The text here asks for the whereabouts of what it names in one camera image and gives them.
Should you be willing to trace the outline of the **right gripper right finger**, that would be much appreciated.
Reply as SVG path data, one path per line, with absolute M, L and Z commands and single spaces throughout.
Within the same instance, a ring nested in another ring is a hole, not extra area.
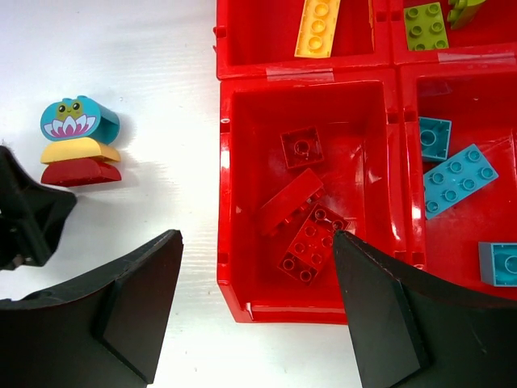
M 514 387 L 516 302 L 455 285 L 340 230 L 334 262 L 364 387 Z

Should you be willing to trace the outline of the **yellow lego plate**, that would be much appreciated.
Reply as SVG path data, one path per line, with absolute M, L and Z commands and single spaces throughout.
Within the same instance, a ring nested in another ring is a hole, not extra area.
M 331 56 L 340 0 L 305 0 L 294 57 Z

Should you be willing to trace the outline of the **large blue lego brick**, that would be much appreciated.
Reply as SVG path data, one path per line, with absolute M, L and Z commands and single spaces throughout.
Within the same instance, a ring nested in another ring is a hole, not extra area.
M 481 190 L 498 178 L 498 172 L 475 145 L 469 145 L 423 175 L 427 220 Z

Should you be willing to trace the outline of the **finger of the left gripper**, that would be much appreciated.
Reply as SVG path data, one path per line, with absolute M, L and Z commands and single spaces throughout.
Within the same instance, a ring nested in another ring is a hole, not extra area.
M 1 266 L 44 266 L 56 251 L 65 221 L 76 204 L 72 192 L 33 180 L 2 146 Z

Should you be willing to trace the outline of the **blue frog lego brick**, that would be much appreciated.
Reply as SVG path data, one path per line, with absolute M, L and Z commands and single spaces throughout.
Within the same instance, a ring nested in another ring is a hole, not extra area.
M 109 145 L 119 135 L 120 119 L 112 110 L 79 95 L 45 108 L 40 118 L 40 130 L 50 141 L 90 137 Z

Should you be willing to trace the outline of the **large red lego brick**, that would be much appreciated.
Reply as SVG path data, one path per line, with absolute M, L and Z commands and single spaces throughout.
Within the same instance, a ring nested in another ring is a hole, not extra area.
M 303 285 L 311 285 L 332 254 L 334 233 L 351 222 L 317 203 L 289 244 L 278 268 Z

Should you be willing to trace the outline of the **small blue lego brick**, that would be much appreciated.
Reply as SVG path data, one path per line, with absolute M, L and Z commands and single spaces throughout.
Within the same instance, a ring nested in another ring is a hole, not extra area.
M 448 158 L 452 122 L 431 117 L 418 118 L 422 160 L 443 162 Z

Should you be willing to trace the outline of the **green lego brick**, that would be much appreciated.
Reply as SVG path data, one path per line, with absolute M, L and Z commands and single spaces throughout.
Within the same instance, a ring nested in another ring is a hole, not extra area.
M 456 30 L 470 23 L 485 0 L 449 0 L 450 6 L 447 21 L 452 30 Z
M 410 51 L 448 49 L 448 37 L 439 2 L 404 9 L 407 48 Z

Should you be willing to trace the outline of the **red jagged lego brick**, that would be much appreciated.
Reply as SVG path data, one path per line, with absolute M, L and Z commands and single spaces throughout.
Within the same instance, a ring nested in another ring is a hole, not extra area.
M 264 204 L 257 214 L 257 227 L 261 235 L 273 235 L 282 225 L 290 223 L 300 211 L 324 195 L 323 182 L 307 168 L 291 183 Z

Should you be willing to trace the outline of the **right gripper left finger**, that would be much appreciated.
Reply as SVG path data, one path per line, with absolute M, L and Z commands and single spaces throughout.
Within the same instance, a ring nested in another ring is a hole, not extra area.
M 147 387 L 157 372 L 183 254 L 168 230 L 25 298 L 1 301 L 3 387 Z

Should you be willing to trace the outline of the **small red lego brick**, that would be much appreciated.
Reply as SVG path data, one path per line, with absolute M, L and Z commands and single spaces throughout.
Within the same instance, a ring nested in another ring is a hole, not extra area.
M 310 166 L 324 160 L 316 126 L 281 133 L 280 139 L 288 169 Z

